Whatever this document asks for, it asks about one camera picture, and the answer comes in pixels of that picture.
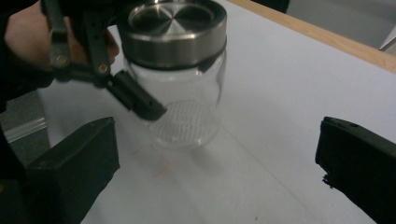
clear glass jar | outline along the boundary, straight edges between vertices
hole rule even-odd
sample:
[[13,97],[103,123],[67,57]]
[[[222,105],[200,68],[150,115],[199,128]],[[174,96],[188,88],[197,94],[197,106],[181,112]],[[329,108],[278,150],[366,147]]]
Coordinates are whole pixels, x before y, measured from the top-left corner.
[[125,67],[166,112],[147,121],[157,144],[194,148],[219,128],[225,9],[209,0],[151,0],[117,18]]

metal lid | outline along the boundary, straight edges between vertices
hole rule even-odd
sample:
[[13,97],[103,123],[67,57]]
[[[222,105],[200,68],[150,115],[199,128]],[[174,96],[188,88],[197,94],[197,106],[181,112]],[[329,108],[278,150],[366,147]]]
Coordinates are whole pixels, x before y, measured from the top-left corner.
[[154,69],[188,68],[226,45],[227,13],[209,0],[152,0],[117,17],[126,58]]

wooden table edge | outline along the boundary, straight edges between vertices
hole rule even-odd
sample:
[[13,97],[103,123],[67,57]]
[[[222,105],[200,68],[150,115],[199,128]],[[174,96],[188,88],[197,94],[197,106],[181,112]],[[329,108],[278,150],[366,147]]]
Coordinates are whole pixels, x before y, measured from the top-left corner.
[[314,38],[324,44],[340,49],[343,52],[396,74],[396,56],[380,51],[379,49],[363,45],[305,21],[300,21],[292,16],[283,14],[250,0],[228,1],[255,14],[263,16],[268,20],[286,26],[296,32]]

stainless steel lid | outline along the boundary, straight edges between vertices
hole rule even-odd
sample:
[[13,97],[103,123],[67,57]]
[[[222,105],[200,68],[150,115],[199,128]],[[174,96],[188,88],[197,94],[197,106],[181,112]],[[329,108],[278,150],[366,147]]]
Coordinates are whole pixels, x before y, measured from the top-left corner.
[[225,9],[209,0],[152,0],[117,17],[126,58],[153,69],[193,67],[226,45]]

white tabletop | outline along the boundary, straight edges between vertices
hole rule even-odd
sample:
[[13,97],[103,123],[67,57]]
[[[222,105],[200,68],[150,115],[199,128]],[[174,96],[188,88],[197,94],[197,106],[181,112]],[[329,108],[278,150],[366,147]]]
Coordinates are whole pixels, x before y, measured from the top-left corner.
[[325,116],[396,142],[395,74],[219,2],[228,62],[221,127],[206,148],[153,146],[134,114],[88,84],[40,91],[52,145],[89,121],[116,120],[121,168],[83,223],[374,223],[321,181],[315,153]]

